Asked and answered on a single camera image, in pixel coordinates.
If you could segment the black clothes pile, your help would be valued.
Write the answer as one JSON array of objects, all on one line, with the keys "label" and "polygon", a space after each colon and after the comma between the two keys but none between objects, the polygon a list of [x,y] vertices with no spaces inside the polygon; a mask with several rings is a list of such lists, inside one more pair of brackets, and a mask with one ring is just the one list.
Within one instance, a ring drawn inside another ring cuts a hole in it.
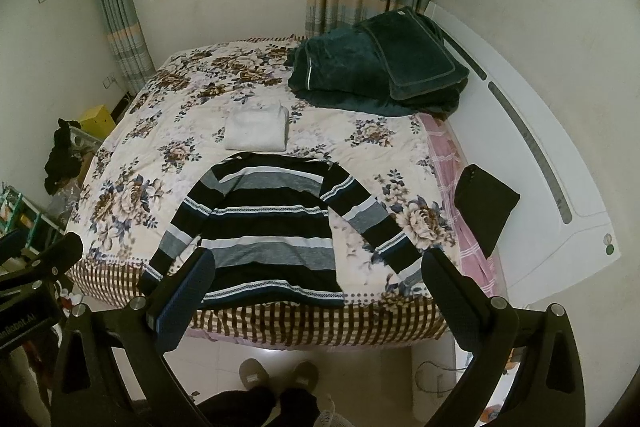
[{"label": "black clothes pile", "polygon": [[76,120],[58,120],[58,130],[53,135],[53,147],[49,158],[44,165],[46,179],[44,188],[50,196],[53,196],[65,182],[76,178],[80,173],[82,161],[73,152],[70,129],[80,128]]}]

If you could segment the dark green folded blanket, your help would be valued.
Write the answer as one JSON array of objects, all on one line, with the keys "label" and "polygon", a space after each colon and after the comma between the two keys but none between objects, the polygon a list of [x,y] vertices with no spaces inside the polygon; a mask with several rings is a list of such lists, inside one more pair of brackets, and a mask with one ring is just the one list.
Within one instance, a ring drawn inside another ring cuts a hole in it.
[{"label": "dark green folded blanket", "polygon": [[313,106],[387,117],[454,113],[470,70],[434,20],[405,6],[288,51],[288,87]]}]

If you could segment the white bed headboard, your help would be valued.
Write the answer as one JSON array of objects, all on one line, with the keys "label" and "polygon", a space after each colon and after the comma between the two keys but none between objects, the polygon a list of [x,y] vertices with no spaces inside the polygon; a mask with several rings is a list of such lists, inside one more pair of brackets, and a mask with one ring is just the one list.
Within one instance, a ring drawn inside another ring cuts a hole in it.
[{"label": "white bed headboard", "polygon": [[530,308],[620,257],[596,182],[565,129],[521,74],[436,3],[426,10],[469,69],[448,119],[465,160],[520,195],[497,251],[512,305]]}]

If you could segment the right grey slipper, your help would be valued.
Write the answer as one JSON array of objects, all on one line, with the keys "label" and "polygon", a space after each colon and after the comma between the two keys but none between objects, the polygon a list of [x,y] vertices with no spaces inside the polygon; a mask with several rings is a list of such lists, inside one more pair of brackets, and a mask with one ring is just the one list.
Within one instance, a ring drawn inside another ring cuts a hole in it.
[{"label": "right grey slipper", "polygon": [[319,369],[311,361],[303,361],[296,365],[292,373],[291,386],[304,389],[310,393],[317,388]]}]

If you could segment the yellow box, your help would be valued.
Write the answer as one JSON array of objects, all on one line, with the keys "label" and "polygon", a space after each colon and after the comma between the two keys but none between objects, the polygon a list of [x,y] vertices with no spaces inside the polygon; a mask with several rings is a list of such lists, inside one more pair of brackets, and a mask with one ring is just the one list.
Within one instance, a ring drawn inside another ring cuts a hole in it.
[{"label": "yellow box", "polygon": [[99,140],[106,139],[116,127],[115,121],[105,105],[87,109],[80,116],[79,124],[82,131]]}]

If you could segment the green shelf rack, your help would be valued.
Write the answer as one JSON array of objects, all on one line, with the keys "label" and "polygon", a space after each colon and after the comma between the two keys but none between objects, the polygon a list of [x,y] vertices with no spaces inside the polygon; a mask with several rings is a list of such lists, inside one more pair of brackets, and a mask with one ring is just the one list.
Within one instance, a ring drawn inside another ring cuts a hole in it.
[{"label": "green shelf rack", "polygon": [[1,254],[35,260],[57,241],[63,230],[12,185],[1,187]]}]

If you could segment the black grey striped sweater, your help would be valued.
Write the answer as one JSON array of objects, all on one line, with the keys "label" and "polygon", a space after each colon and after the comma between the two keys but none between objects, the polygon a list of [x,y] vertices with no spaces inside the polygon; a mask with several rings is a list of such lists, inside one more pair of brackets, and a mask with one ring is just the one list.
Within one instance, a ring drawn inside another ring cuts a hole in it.
[{"label": "black grey striped sweater", "polygon": [[421,255],[394,218],[336,162],[237,153],[189,191],[139,288],[150,295],[192,243],[213,254],[202,305],[224,309],[287,301],[341,308],[329,214],[337,213],[407,288],[422,280]]}]

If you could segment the folded white garment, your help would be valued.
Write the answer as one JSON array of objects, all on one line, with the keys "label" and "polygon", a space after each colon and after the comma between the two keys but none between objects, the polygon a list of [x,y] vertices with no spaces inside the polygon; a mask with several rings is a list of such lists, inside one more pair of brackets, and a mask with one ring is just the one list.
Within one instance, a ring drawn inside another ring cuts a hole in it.
[{"label": "folded white garment", "polygon": [[284,152],[287,139],[288,111],[282,105],[235,109],[224,125],[226,150]]}]

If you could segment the floral bed quilt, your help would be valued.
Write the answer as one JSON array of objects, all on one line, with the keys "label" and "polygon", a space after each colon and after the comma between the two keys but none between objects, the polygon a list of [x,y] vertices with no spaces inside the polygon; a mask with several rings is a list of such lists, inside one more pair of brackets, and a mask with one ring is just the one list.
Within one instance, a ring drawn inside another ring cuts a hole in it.
[{"label": "floral bed quilt", "polygon": [[[336,162],[380,202],[416,248],[460,257],[451,185],[456,151],[426,115],[321,108],[288,87],[296,40],[248,39],[169,57],[94,155],[68,229],[84,243],[70,272],[87,296],[121,306],[190,188],[218,161],[248,153]],[[411,284],[335,211],[329,266],[342,303],[207,303],[191,331],[257,347],[408,346],[446,324],[423,284]]]}]

